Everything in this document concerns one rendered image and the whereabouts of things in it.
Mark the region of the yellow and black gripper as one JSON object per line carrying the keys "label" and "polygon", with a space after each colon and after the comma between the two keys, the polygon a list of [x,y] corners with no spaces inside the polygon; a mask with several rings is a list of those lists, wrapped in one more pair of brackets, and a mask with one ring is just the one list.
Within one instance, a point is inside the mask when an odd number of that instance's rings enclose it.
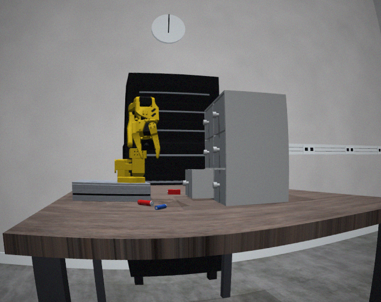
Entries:
{"label": "yellow and black gripper", "polygon": [[[140,138],[141,137],[141,138]],[[154,119],[144,119],[132,122],[132,138],[141,159],[144,159],[142,150],[156,150],[156,157],[160,155],[160,144],[157,132],[157,123]]]}

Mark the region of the blue battery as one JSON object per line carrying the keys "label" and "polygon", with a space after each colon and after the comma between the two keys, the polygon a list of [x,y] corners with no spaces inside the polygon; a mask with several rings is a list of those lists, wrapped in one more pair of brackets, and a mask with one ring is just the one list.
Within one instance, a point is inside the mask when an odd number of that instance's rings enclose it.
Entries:
{"label": "blue battery", "polygon": [[167,205],[166,205],[166,204],[162,204],[162,205],[157,205],[157,206],[155,206],[155,210],[164,209],[164,208],[167,208]]}

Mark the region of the grey chest of drawers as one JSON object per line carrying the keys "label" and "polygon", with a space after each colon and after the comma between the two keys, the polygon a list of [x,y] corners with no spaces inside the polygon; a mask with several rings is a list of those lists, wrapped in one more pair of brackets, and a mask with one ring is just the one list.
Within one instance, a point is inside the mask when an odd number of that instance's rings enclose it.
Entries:
{"label": "grey chest of drawers", "polygon": [[225,206],[289,201],[289,137],[286,94],[224,90],[226,165]]}

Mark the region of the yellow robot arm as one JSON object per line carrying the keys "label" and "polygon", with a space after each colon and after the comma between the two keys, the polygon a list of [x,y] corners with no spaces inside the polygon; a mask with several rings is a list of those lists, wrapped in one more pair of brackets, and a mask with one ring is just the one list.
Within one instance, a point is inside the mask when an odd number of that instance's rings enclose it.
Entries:
{"label": "yellow robot arm", "polygon": [[[118,170],[118,183],[145,183],[145,158],[147,151],[142,150],[144,159],[141,159],[137,147],[132,138],[132,122],[143,119],[154,119],[159,121],[159,108],[152,97],[136,97],[128,107],[129,121],[127,125],[127,146],[130,159],[117,159],[116,170]],[[132,173],[132,176],[131,176]]]}

